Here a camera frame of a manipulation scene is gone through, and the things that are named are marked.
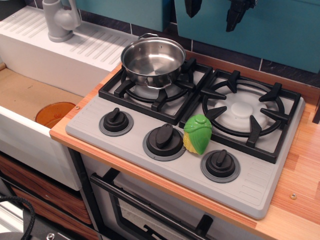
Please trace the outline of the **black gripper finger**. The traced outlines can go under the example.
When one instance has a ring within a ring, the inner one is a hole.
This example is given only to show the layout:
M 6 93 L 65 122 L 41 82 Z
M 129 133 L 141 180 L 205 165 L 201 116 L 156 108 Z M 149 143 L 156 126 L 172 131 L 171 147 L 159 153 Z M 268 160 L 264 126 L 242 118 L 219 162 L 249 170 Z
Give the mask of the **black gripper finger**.
M 201 9 L 202 0 L 185 0 L 185 10 L 190 18 L 193 18 Z
M 237 24 L 240 23 L 244 17 L 246 11 L 254 9 L 257 3 L 257 0 L 231 0 L 230 8 L 227 11 L 226 32 L 234 31 Z

